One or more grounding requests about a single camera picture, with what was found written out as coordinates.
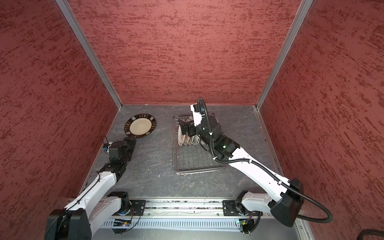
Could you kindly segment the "dark striped rim plate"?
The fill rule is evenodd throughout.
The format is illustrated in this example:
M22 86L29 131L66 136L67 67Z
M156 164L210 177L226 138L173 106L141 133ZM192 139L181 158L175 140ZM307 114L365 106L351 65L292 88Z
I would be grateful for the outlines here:
M151 134L156 125L156 119L152 115L138 114L128 119L124 126L124 132L129 138L140 139Z

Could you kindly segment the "black white sunburst plate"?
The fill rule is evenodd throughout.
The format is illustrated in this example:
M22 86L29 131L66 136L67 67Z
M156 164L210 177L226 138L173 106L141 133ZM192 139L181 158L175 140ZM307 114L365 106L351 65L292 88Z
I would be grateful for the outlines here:
M189 137L188 134L185 134L183 146L196 146L200 143L200 137L198 135L194 135Z

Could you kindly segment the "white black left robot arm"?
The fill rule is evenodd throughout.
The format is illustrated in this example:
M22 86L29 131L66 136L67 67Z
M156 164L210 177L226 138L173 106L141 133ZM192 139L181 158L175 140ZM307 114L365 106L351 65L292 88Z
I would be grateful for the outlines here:
M94 181L63 209L53 210L47 219L46 240L90 240L113 214L134 215L127 192L109 192L123 176L136 146L124 138L108 143L109 161L97 172Z

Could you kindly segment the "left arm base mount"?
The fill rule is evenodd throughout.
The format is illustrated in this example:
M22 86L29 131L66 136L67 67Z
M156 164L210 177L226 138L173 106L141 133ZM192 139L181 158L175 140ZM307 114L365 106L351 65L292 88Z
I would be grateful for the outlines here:
M127 192L122 191L111 192L106 199L112 200L112 198L120 201L112 216L142 216L144 214L146 200L132 199Z

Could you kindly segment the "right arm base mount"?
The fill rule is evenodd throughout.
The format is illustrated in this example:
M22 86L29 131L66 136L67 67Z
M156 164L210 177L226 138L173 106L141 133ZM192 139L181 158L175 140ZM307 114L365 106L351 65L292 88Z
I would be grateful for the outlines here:
M235 200L223 200L223 213L226 217L250 217L256 216L260 212L259 211L249 211L247 210L243 204L242 199L248 191L242 191Z

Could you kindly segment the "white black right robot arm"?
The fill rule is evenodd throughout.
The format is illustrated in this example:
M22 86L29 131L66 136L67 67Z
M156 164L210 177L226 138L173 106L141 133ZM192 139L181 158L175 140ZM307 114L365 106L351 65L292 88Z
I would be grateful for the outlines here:
M242 191L235 200L235 208L239 214L245 216L249 212L269 213L283 225L292 227L304 203L304 198L301 197L304 192L303 184L298 179L289 180L271 171L238 143L225 136L216 117L210 116L208 120L212 132L209 132L206 120L196 126L194 120L179 119L178 139L197 140L214 162L239 170L267 193L265 197L258 197L250 191Z

